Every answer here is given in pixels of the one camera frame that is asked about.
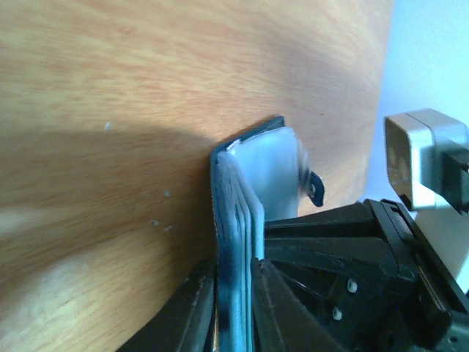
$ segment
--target small hole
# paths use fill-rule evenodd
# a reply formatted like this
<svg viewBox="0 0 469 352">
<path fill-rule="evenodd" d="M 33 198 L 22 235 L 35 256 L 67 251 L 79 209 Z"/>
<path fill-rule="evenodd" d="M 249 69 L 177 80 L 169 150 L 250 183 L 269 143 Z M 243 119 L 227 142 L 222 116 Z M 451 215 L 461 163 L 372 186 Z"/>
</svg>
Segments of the small hole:
<svg viewBox="0 0 469 352">
<path fill-rule="evenodd" d="M 393 347 L 394 346 L 394 335 L 389 334 L 388 336 L 388 347 Z"/>
</svg>

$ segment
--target screw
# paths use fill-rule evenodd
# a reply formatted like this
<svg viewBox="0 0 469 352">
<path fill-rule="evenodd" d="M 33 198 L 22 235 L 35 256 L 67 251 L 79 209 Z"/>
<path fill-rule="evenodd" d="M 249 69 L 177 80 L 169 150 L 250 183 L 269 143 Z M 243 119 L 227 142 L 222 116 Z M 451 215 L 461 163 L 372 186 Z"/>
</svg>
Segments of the screw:
<svg viewBox="0 0 469 352">
<path fill-rule="evenodd" d="M 332 311 L 332 318 L 337 321 L 342 319 L 342 311 L 337 306 L 335 306 Z"/>
<path fill-rule="evenodd" d="M 350 293 L 355 293 L 358 290 L 358 284 L 352 279 L 349 279 L 347 283 L 347 289 L 349 290 Z"/>
</svg>

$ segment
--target white wall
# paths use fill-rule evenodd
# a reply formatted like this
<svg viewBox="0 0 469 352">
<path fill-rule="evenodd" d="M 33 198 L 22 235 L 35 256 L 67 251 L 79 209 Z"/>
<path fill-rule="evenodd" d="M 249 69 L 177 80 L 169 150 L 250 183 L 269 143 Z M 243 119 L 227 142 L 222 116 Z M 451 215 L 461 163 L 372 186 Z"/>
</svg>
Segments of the white wall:
<svg viewBox="0 0 469 352">
<path fill-rule="evenodd" d="M 469 1 L 396 0 L 363 198 L 398 200 L 385 170 L 383 118 L 422 108 L 469 125 Z M 427 211 L 417 222 L 466 291 L 469 216 Z"/>
</svg>

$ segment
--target wood grain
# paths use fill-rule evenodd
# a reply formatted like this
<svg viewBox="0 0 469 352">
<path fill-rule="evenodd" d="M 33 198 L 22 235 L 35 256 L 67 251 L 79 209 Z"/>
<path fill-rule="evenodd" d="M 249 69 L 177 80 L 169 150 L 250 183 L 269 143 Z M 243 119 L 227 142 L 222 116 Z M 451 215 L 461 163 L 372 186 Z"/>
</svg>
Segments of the wood grain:
<svg viewBox="0 0 469 352">
<path fill-rule="evenodd" d="M 268 116 L 327 208 L 355 201 L 391 6 L 1 1 L 0 350 L 112 351 L 143 326 L 214 253 L 209 152 Z"/>
</svg>

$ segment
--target wooden surface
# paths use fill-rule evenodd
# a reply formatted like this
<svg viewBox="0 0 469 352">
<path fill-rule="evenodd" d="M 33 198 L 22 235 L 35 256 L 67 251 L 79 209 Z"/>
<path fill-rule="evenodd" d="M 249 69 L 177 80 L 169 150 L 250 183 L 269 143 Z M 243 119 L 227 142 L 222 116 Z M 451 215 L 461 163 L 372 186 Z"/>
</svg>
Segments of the wooden surface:
<svg viewBox="0 0 469 352">
<path fill-rule="evenodd" d="M 209 152 L 273 114 L 326 207 L 355 201 L 390 15 L 372 0 L 0 1 L 0 351 L 112 351 L 143 326 L 214 253 Z"/>
</svg>

